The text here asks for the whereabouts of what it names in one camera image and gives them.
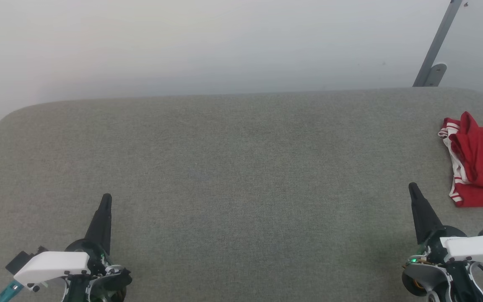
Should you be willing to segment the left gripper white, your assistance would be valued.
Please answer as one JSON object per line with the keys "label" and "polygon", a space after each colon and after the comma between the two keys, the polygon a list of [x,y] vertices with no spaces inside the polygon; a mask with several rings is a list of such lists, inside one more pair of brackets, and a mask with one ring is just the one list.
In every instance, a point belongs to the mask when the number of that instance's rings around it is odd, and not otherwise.
{"label": "left gripper white", "polygon": [[14,279],[25,287],[36,286],[59,277],[105,275],[112,264],[110,253],[112,196],[105,193],[86,232],[86,239],[71,243],[63,252],[46,251],[31,257]]}

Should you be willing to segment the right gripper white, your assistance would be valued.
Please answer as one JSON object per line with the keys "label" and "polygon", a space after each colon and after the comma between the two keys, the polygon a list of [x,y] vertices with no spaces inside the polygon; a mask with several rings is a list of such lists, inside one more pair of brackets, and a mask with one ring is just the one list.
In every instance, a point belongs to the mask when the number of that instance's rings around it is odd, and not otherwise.
{"label": "right gripper white", "polygon": [[443,226],[417,183],[409,183],[411,210],[417,244],[417,258],[444,265],[448,262],[478,262],[483,264],[483,230],[467,237],[458,228]]}

